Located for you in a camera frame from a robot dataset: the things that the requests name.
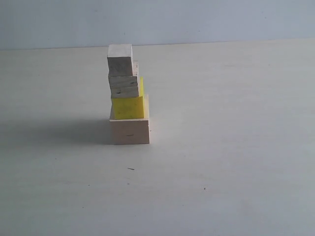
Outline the large wooden cube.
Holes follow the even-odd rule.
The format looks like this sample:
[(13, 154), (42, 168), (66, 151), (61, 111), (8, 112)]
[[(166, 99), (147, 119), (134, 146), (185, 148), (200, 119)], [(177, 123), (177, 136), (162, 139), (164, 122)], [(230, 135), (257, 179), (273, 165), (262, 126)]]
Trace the large wooden cube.
[(149, 96), (144, 95), (145, 116), (137, 119), (114, 119), (113, 107), (110, 112), (111, 139), (115, 145), (138, 145), (150, 143)]

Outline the small wooden cube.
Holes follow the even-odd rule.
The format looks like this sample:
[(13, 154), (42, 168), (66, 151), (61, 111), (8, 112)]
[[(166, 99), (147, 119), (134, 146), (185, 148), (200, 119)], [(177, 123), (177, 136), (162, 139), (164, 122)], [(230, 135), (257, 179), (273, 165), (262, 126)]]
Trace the small wooden cube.
[(111, 44), (108, 47), (107, 61), (109, 76), (133, 75), (133, 50), (131, 44)]

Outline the yellow cube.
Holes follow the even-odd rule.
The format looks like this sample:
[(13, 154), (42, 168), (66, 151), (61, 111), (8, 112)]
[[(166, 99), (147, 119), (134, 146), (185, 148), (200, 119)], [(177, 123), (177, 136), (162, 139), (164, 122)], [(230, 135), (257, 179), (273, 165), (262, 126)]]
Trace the yellow cube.
[(140, 77), (138, 97), (112, 98), (114, 119), (137, 119), (145, 116), (143, 77)]

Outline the medium wooden cube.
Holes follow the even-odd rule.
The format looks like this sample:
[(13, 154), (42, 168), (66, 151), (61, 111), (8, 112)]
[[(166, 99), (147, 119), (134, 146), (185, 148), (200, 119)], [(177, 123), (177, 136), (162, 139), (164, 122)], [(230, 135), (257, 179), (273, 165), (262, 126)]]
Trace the medium wooden cube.
[(111, 98), (138, 97), (140, 95), (140, 78), (138, 61), (133, 61), (133, 75), (108, 76)]

